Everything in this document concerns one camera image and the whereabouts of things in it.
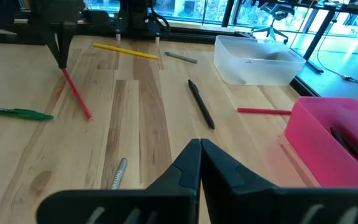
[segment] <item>red pencil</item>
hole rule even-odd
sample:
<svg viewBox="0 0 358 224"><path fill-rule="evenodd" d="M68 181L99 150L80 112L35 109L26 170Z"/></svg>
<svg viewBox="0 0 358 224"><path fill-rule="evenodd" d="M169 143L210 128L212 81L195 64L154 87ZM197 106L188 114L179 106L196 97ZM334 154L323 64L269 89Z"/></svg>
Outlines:
<svg viewBox="0 0 358 224"><path fill-rule="evenodd" d="M259 109L259 108L237 108L239 113L259 113L259 114L280 114L291 115L292 111L276 109Z"/></svg>
<svg viewBox="0 0 358 224"><path fill-rule="evenodd" d="M75 87L73 80L70 78L70 75L67 72L66 68L62 68L63 74L65 75L65 78L73 91L73 94L75 98L77 98L78 102L80 103L82 110L84 111L85 116L87 117L88 121L92 120L92 115L89 109L86 107L84 100L82 99L80 93L78 92L77 88Z"/></svg>

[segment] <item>green marker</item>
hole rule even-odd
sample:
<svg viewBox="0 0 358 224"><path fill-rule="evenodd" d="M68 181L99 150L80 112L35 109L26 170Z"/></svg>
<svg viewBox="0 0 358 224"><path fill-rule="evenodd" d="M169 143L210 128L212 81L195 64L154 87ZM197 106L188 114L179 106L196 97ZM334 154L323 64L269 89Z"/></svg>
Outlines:
<svg viewBox="0 0 358 224"><path fill-rule="evenodd" d="M23 109L10 110L10 109L0 108L0 115L13 116L15 118L22 118L22 119L33 119L37 121L53 119L52 115L47 115L36 111L23 110Z"/></svg>

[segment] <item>wooden tabletop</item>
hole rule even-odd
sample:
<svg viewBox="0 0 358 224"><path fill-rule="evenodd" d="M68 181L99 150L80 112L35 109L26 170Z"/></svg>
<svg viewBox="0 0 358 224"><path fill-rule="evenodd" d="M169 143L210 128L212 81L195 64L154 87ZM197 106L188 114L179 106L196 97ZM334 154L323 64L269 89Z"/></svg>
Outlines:
<svg viewBox="0 0 358 224"><path fill-rule="evenodd" d="M225 84L213 65L213 45L122 41L121 47L160 57L151 60L97 49L93 42L117 45L114 39L77 36L68 61L91 122L48 48L0 44L0 107L55 116L47 122L0 116L0 223L35 223L39 203L60 190L106 189L122 157L129 163L121 189L144 189L193 138L212 140L277 185L318 185L283 135L288 117L236 112L237 107L290 110L299 97L290 86ZM189 78L215 130L206 125ZM200 223L208 223L201 199Z"/></svg>

